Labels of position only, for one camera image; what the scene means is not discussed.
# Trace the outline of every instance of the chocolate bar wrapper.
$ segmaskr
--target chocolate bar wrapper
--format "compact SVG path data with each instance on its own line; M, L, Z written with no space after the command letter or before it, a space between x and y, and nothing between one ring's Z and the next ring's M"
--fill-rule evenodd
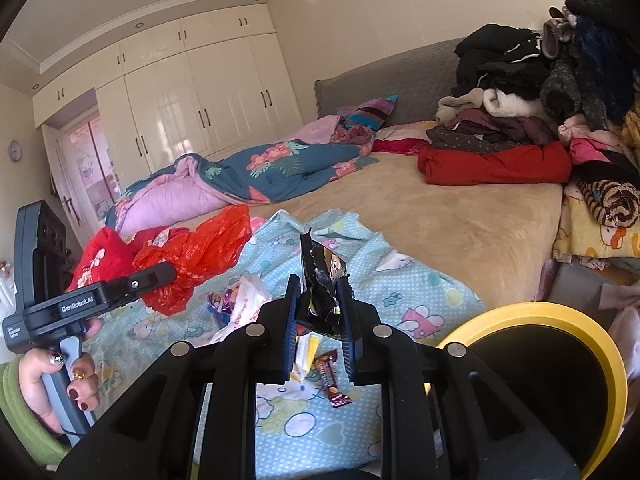
M322 386L326 391L329 403L333 408L339 408L346 404L351 404L351 397L340 393L337 381L335 380L334 365L338 359L338 351L330 350L314 359L316 370L322 378Z

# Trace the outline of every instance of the screw head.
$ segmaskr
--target screw head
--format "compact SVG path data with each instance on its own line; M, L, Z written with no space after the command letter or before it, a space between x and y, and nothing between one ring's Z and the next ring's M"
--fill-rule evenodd
M265 328L260 323L251 323L251 325L247 325L244 331L248 336L260 337L262 334L264 334Z
M450 343L447 345L447 353L452 357L464 357L466 355L466 346L462 343Z
M191 350L191 347L184 341L178 341L171 346L171 354L176 357L187 355L189 353L189 350Z
M387 325L376 325L373 327L373 334L377 337L390 337L393 332L393 329Z

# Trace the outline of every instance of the yellow blanket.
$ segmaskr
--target yellow blanket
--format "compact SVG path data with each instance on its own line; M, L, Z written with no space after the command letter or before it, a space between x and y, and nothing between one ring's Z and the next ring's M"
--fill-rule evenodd
M640 225L629 228L600 225L590 215L580 189L571 182L564 188L554 258L568 262L572 254L593 258L640 258Z

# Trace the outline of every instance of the ceiling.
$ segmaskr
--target ceiling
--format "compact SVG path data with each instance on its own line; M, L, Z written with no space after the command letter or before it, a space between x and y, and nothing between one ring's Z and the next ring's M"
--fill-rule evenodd
M143 28L256 0L28 0L0 44L0 82L33 94L81 59Z

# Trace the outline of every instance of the black snack package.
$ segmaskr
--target black snack package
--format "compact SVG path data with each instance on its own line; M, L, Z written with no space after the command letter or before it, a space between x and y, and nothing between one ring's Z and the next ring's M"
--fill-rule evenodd
M329 337L340 337L340 306L335 298L335 281L346 274L347 265L340 256L312 240L311 232L300 235L302 273L304 275L306 309L297 321Z

